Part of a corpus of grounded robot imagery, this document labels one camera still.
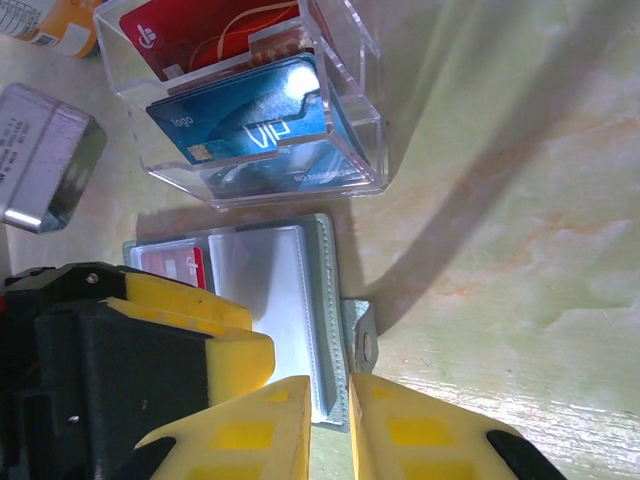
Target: card chip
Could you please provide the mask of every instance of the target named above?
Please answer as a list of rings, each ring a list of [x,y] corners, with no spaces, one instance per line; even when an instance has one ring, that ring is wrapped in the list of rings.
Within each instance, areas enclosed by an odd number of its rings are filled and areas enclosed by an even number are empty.
[[[194,160],[203,162],[205,160],[211,160],[213,156],[209,153],[209,150],[204,145],[193,145],[188,148],[189,153]]]

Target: metal tin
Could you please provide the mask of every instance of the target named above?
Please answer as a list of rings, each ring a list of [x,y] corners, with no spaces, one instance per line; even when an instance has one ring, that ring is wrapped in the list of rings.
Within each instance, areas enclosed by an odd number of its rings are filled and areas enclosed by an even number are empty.
[[[69,222],[106,135],[93,117],[19,83],[0,94],[0,215],[33,233]]]

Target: red card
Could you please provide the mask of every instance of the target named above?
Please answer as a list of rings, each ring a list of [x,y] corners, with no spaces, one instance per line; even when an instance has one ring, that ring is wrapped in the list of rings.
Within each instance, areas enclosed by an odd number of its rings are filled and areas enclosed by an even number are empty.
[[[197,247],[143,252],[140,262],[145,272],[206,288],[202,250]]]
[[[151,0],[120,27],[164,81],[248,54],[249,35],[298,15],[293,0]]]

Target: black plastic part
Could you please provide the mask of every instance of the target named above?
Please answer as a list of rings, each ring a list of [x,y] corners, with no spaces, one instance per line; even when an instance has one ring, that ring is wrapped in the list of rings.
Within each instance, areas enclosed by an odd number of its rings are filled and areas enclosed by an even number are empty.
[[[108,478],[144,435],[209,406],[207,335],[98,300],[58,304],[32,324],[31,366],[9,382],[11,480]]]
[[[10,285],[13,285],[14,283],[16,283],[17,281],[22,280],[23,278],[35,277],[36,275],[40,275],[45,270],[55,270],[55,268],[53,268],[53,267],[30,268],[29,270],[25,270],[24,272],[20,272],[20,273],[18,273],[16,275],[12,275],[11,277],[5,278],[4,279],[4,286],[8,287]]]
[[[59,302],[127,298],[125,273],[119,267],[100,262],[31,269],[5,282],[9,283],[5,315],[10,324],[32,321]]]
[[[109,480],[150,480],[175,444],[175,438],[162,437],[136,448]]]
[[[487,440],[518,480],[566,480],[528,440],[503,430],[487,432]]]

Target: card holder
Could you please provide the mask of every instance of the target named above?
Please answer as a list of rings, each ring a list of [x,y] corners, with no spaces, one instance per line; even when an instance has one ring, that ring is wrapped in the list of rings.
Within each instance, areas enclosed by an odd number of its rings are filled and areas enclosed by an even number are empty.
[[[107,78],[128,103],[146,172],[216,208],[386,188],[382,53],[351,2],[284,2],[292,18],[233,39],[218,22],[229,14],[240,28],[229,8],[244,4],[182,3],[110,0],[95,13]],[[168,4],[180,6],[180,21],[161,15]],[[203,8],[209,15],[198,14]],[[190,17],[198,28],[178,28]],[[213,52],[238,41],[238,55]],[[213,64],[192,61],[202,50],[215,54]],[[290,118],[288,96],[302,115]]]
[[[303,215],[123,246],[128,266],[164,276],[171,269],[158,259],[178,263],[194,249],[204,257],[207,290],[250,308],[254,330],[273,338],[271,380],[309,375],[313,423],[348,431],[348,375],[373,370],[377,333],[369,302],[340,298],[331,219]],[[194,276],[175,279],[193,284]]]
[[[275,344],[270,382],[311,377],[312,421],[325,420],[328,405],[320,381],[304,230],[286,226],[209,236],[216,294],[249,308],[253,329]]]

